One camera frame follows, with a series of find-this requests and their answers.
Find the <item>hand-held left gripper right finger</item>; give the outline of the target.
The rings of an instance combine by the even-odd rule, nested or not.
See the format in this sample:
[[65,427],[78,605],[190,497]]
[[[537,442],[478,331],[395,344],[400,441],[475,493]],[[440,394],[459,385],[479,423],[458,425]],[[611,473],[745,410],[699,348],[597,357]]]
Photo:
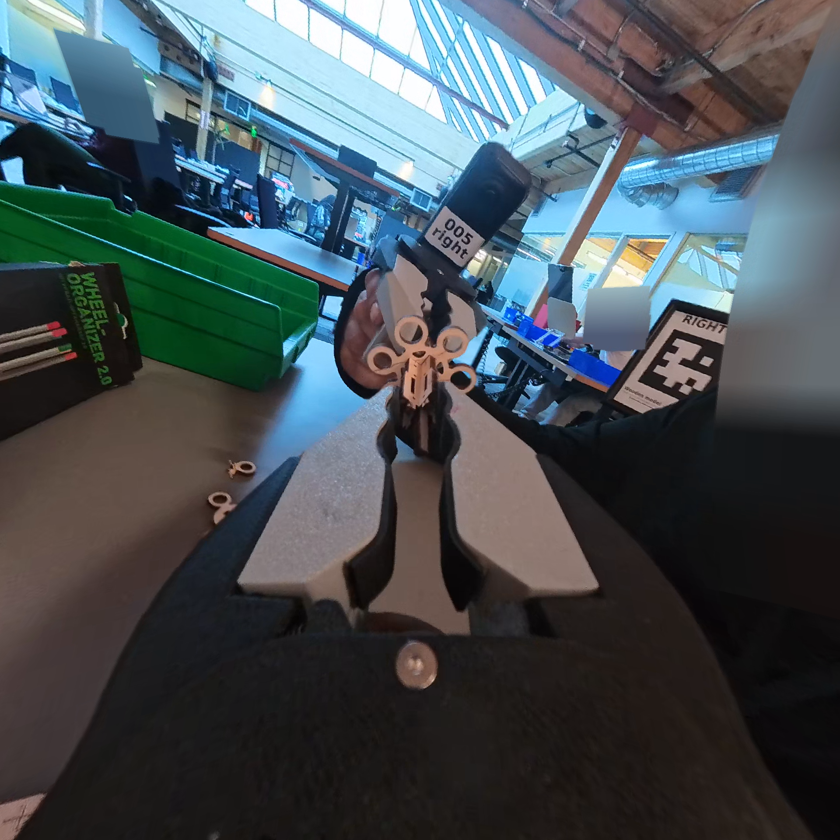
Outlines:
[[455,609],[597,593],[534,451],[467,396],[447,396],[440,561]]

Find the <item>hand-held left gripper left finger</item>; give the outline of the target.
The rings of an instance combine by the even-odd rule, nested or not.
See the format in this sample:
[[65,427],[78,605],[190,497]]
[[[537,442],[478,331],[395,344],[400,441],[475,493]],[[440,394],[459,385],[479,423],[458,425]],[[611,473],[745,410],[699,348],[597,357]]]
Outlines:
[[299,458],[238,577],[243,592],[368,608],[392,577],[396,456],[378,394]]

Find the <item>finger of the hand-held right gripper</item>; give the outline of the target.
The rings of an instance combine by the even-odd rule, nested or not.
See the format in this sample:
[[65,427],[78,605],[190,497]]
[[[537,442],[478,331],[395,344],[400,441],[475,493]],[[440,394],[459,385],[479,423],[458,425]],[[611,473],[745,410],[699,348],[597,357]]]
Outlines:
[[376,303],[383,323],[364,356],[370,368],[403,368],[427,351],[428,326],[424,318],[427,278],[411,261],[396,261],[381,268]]
[[465,335],[468,344],[487,326],[487,316],[474,298],[465,298],[455,290],[447,289],[438,296],[434,304],[434,335],[437,338],[451,329],[458,329]]

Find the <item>wooden model assembly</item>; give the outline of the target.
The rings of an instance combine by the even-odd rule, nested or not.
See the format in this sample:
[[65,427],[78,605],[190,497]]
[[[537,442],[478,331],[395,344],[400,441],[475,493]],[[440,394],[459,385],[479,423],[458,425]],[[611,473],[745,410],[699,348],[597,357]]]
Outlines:
[[391,329],[381,326],[365,352],[369,369],[394,384],[395,432],[417,456],[446,457],[448,391],[468,393],[477,385],[475,369],[457,362],[474,335],[451,322],[433,337],[423,316],[406,316]]

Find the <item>black model kit box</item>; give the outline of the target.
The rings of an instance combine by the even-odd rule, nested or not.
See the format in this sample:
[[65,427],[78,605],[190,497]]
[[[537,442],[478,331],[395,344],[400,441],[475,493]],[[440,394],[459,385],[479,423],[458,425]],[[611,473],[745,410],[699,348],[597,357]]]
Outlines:
[[131,383],[142,365],[117,264],[2,265],[2,439]]

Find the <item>person's right hand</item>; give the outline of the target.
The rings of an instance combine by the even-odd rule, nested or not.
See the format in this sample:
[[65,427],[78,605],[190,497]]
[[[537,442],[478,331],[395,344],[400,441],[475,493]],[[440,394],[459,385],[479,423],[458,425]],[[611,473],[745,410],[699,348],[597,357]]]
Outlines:
[[337,323],[333,348],[339,373],[358,396],[370,398],[386,386],[388,377],[374,373],[365,355],[384,319],[377,301],[382,271],[371,268],[352,285]]

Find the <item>blue plastic bin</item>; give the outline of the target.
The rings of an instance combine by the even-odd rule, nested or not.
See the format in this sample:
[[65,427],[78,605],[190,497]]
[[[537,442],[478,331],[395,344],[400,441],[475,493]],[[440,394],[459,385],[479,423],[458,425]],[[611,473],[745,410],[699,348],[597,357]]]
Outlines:
[[577,381],[588,384],[600,392],[607,392],[622,373],[616,368],[603,362],[599,356],[576,349],[570,353],[567,361],[570,375]]
[[556,348],[560,345],[563,335],[556,331],[541,328],[534,324],[530,317],[520,318],[515,324],[511,325],[513,335],[519,339],[536,343],[546,349]]

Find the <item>wooden-edged desk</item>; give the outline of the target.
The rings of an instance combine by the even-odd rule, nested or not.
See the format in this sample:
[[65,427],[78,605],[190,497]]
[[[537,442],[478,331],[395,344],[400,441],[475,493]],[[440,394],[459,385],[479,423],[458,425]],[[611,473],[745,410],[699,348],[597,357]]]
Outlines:
[[361,273],[353,261],[275,228],[209,227],[207,236],[240,253],[344,293]]

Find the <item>framed marker sign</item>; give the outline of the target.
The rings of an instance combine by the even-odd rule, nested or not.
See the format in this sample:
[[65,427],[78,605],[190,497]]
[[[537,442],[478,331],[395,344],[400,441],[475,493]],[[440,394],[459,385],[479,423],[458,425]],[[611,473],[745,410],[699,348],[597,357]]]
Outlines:
[[605,395],[604,408],[640,415],[717,386],[728,332],[725,311],[672,300]]

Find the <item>green plastic bin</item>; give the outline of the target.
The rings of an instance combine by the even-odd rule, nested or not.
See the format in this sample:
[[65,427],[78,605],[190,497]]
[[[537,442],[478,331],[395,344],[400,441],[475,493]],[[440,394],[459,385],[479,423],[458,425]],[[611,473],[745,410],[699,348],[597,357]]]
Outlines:
[[261,391],[307,348],[312,280],[105,197],[1,184],[3,263],[119,266],[142,355]]

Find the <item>silver ventilation duct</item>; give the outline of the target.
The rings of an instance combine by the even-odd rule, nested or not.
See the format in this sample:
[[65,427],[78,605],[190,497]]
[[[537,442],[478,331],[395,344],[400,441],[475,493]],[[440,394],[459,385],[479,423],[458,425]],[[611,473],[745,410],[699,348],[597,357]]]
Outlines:
[[771,161],[780,134],[781,125],[776,124],[739,138],[636,159],[624,167],[616,189],[636,207],[665,210],[679,195],[678,182],[736,173],[736,192],[725,192],[723,198],[738,198]]

